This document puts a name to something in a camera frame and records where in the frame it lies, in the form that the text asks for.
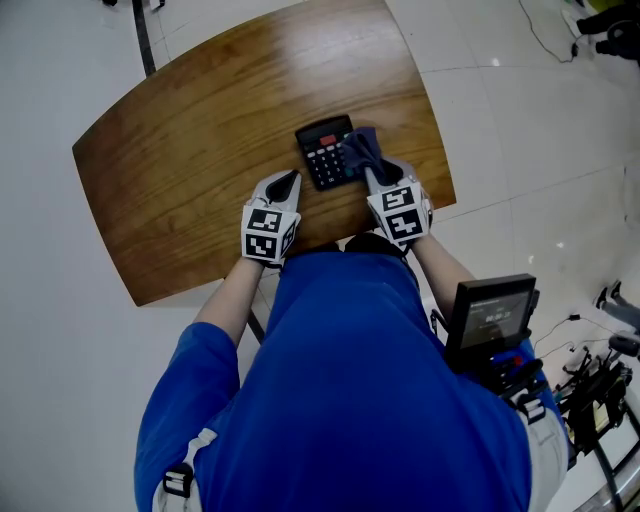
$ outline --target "display screen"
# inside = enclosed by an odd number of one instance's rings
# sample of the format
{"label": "display screen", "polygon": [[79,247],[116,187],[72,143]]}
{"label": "display screen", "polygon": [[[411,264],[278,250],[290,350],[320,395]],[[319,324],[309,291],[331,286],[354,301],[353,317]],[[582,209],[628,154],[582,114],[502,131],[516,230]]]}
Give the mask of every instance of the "display screen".
{"label": "display screen", "polygon": [[461,348],[518,334],[529,306],[530,291],[472,302]]}

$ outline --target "black device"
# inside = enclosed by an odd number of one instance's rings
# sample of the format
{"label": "black device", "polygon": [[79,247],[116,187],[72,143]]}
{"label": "black device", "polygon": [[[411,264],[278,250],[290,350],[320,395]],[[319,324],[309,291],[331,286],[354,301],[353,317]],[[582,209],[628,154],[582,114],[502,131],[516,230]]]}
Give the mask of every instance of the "black device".
{"label": "black device", "polygon": [[638,357],[640,353],[640,343],[623,333],[614,334],[609,338],[609,348],[629,357]]}
{"label": "black device", "polygon": [[349,116],[317,121],[296,132],[313,184],[318,190],[328,190],[359,180],[355,169],[346,168],[342,141],[353,131]]}
{"label": "black device", "polygon": [[531,335],[536,278],[529,274],[458,284],[445,360],[456,373],[477,369]]}

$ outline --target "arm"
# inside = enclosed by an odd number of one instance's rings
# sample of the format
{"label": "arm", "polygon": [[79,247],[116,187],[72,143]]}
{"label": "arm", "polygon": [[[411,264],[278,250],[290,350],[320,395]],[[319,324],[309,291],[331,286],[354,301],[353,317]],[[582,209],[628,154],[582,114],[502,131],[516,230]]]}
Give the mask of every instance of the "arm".
{"label": "arm", "polygon": [[417,239],[412,249],[429,281],[438,308],[442,311],[445,320],[449,322],[458,283],[472,281],[475,278],[431,234]]}
{"label": "arm", "polygon": [[216,325],[238,348],[263,269],[256,260],[240,258],[193,322]]}

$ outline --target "calculator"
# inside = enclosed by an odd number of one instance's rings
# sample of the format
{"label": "calculator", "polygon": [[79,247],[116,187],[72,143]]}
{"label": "calculator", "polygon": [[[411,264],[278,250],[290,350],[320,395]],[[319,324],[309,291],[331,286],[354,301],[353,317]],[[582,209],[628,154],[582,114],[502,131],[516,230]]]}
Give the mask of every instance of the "calculator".
{"label": "calculator", "polygon": [[345,167],[342,141],[353,131],[349,116],[317,121],[296,132],[296,139],[316,189],[328,190],[361,179]]}

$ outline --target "wooden table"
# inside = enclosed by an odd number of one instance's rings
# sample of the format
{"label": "wooden table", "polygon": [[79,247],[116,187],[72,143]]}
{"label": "wooden table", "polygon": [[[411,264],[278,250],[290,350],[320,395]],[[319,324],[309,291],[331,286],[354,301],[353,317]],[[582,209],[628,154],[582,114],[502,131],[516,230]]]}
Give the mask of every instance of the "wooden table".
{"label": "wooden table", "polygon": [[73,147],[107,250],[138,305],[226,276],[259,180],[300,169],[291,253],[368,230],[366,185],[317,192],[294,132],[347,113],[455,202],[422,80],[383,0],[312,0],[229,30],[160,69]]}

